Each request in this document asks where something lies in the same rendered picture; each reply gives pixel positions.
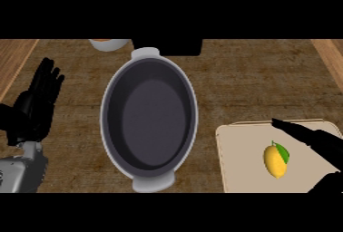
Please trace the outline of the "grey oval pot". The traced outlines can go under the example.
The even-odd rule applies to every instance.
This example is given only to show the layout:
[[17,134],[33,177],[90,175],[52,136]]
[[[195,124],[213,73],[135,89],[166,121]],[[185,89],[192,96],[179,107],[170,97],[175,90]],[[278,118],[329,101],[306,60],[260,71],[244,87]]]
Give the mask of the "grey oval pot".
[[153,47],[132,51],[108,82],[99,123],[107,155],[133,190],[167,189],[194,146],[198,107],[185,72]]

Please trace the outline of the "beige tray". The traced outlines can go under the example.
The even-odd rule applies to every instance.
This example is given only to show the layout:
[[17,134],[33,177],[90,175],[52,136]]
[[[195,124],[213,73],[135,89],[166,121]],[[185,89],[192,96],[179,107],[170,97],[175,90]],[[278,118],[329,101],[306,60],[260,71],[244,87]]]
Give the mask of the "beige tray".
[[[243,121],[216,129],[224,191],[231,193],[308,193],[337,168],[271,121]],[[265,167],[265,148],[278,143],[290,152],[286,175],[277,179]]]

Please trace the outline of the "white bowl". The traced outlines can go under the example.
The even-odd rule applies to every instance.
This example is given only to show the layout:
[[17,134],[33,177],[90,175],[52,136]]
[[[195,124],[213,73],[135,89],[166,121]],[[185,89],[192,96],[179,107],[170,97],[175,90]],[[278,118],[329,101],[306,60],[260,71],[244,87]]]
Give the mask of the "white bowl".
[[107,40],[95,40],[90,39],[90,43],[93,48],[101,52],[113,52],[124,47],[127,44],[127,39],[107,39]]

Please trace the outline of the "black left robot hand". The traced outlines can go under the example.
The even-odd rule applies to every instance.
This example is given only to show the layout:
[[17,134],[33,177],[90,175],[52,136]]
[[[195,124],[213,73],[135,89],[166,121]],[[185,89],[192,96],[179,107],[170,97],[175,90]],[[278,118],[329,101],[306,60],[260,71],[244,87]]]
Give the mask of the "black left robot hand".
[[0,103],[0,130],[8,133],[8,145],[17,146],[27,141],[43,141],[51,133],[55,102],[65,76],[45,58],[27,91],[8,106]]

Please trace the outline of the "black appliance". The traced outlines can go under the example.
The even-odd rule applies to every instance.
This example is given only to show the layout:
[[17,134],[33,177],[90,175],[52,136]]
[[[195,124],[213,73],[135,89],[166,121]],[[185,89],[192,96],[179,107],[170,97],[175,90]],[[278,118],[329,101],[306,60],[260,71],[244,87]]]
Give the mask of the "black appliance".
[[201,53],[201,39],[158,40],[151,46],[160,50],[161,56],[197,56]]

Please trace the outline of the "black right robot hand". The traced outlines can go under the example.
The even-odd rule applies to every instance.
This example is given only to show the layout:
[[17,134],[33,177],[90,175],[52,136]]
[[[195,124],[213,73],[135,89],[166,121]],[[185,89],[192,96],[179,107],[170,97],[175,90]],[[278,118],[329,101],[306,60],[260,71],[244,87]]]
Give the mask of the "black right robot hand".
[[272,119],[272,126],[303,142],[337,168],[336,172],[321,178],[309,193],[343,193],[343,139],[324,130],[312,130],[278,119]]

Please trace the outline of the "yellow lemon with green leaf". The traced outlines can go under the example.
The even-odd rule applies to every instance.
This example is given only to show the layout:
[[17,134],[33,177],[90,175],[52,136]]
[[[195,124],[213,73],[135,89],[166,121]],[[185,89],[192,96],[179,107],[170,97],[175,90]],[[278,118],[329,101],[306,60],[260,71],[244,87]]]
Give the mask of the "yellow lemon with green leaf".
[[286,175],[290,161],[290,152],[281,144],[272,142],[272,145],[265,148],[263,160],[269,174],[280,179]]

